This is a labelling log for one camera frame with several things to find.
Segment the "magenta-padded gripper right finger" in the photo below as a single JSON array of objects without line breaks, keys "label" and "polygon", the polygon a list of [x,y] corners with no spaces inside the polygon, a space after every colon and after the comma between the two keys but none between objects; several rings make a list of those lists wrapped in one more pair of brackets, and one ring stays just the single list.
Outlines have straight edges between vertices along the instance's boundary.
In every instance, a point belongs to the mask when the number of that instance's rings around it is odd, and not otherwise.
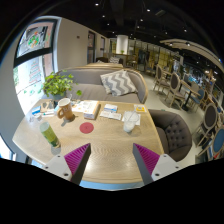
[{"label": "magenta-padded gripper right finger", "polygon": [[136,143],[133,144],[133,155],[145,185],[181,170],[168,154],[158,155]]}]

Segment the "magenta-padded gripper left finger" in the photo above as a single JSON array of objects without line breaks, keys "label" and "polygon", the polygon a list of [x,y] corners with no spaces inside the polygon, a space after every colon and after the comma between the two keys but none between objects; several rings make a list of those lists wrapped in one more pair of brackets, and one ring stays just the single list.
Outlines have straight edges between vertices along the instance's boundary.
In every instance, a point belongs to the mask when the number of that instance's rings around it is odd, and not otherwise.
[{"label": "magenta-padded gripper left finger", "polygon": [[43,169],[79,185],[90,155],[91,144],[87,143],[69,152],[65,156],[61,154],[54,156]]}]

